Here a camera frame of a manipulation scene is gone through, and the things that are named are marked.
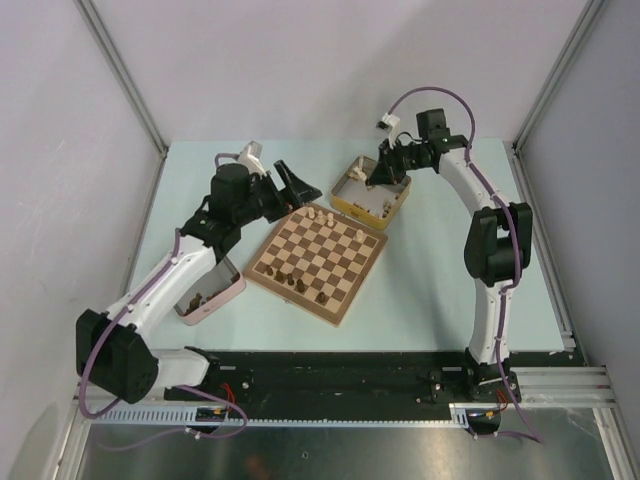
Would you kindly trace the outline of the white piece passed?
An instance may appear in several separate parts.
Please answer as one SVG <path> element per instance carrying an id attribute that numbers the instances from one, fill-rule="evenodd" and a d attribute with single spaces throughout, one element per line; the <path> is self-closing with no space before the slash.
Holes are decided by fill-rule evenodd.
<path id="1" fill-rule="evenodd" d="M 353 180 L 365 182 L 367 179 L 367 175 L 364 173 L 362 169 L 362 161 L 357 160 L 351 167 L 349 177 Z"/>

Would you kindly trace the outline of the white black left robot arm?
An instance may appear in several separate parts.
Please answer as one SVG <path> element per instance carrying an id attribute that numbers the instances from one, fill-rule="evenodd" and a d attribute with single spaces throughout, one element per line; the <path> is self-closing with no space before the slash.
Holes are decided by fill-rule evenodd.
<path id="1" fill-rule="evenodd" d="M 241 230 L 260 219 L 270 223 L 309 205 L 321 191 L 278 160 L 271 174 L 236 161 L 216 169 L 210 192 L 174 232 L 171 249 L 141 285 L 102 312 L 85 310 L 76 321 L 78 399 L 95 385 L 116 401 L 134 404 L 157 388 L 184 388 L 197 398 L 214 397 L 220 374 L 210 354 L 194 349 L 152 350 L 148 341 L 159 322 L 202 277 L 217 267 L 241 239 Z"/>

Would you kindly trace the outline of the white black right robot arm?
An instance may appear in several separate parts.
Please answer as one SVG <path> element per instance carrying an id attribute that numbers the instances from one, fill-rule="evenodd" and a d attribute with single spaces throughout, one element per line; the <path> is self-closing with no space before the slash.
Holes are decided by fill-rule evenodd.
<path id="1" fill-rule="evenodd" d="M 387 137 L 366 183 L 396 185 L 409 171 L 432 169 L 470 214 L 463 259 L 475 283 L 472 336 L 460 372 L 432 382 L 451 384 L 454 393 L 469 400 L 488 401 L 510 386 L 507 328 L 512 292 L 531 260 L 533 212 L 528 203 L 509 201 L 491 184 L 471 157 L 471 140 L 451 133 L 443 110 L 421 112 L 417 123 L 418 139 L 404 143 L 399 118 L 382 116 L 377 127 Z"/>

